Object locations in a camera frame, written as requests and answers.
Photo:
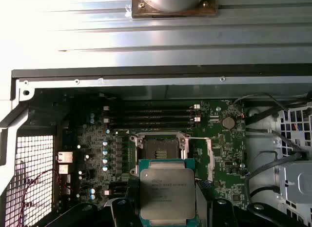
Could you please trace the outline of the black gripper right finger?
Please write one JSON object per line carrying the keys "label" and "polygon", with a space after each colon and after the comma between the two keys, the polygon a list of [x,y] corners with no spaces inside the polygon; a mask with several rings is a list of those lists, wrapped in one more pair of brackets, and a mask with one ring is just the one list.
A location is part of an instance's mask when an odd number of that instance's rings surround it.
{"label": "black gripper right finger", "polygon": [[211,183],[196,179],[198,218],[203,227],[302,227],[304,224],[264,203],[240,209],[224,198],[213,198]]}

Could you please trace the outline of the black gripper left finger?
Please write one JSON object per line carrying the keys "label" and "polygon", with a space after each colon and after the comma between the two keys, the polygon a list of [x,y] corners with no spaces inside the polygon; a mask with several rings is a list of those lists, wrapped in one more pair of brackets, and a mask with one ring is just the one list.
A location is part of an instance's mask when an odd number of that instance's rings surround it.
{"label": "black gripper left finger", "polygon": [[55,220],[48,227],[140,227],[139,179],[130,179],[124,198],[114,198],[99,209],[90,203],[78,204]]}

